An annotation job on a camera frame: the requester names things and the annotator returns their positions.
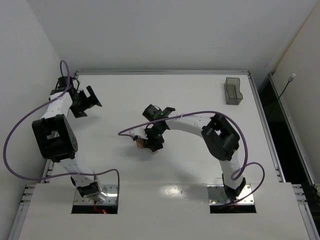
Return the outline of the smoky transparent plastic bin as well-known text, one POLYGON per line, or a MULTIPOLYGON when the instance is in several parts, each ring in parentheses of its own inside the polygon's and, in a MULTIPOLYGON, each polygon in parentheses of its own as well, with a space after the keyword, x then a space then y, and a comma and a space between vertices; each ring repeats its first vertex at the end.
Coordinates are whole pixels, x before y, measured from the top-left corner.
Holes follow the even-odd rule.
POLYGON ((238 77, 227 77, 224 82, 225 102, 227 105, 238 106, 243 100, 240 91, 241 81, 238 77))

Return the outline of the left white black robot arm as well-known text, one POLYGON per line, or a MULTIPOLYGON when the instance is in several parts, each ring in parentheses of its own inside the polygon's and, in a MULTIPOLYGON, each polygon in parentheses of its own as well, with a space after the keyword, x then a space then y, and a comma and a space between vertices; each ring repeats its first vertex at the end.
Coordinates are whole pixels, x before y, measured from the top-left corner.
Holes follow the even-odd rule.
POLYGON ((100 201, 102 187, 94 171, 79 158, 77 138, 67 120, 71 112, 75 118, 87 116, 86 110, 101 107, 91 86, 83 89, 74 86, 74 77, 62 76, 49 96, 49 105, 41 119, 32 122, 42 157, 62 166, 71 176, 71 182, 80 196, 94 202, 100 201))

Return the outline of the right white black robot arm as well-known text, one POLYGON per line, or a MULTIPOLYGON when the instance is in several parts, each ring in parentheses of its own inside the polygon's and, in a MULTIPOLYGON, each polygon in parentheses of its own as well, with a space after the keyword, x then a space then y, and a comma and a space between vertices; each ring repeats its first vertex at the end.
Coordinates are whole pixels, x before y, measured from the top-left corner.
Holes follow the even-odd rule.
POLYGON ((212 117, 197 115, 182 116, 168 119, 175 111, 172 107, 164 110, 157 109, 150 104, 142 115, 152 124, 152 127, 144 129, 145 136, 141 137, 141 147, 156 152, 163 148, 165 142, 163 134, 166 130, 178 130, 201 137, 209 153, 219 160, 222 170, 222 181, 226 196, 235 201, 245 187, 246 179, 243 175, 235 178, 232 174, 240 170, 237 150, 239 149, 240 136, 227 119, 219 114, 212 117))

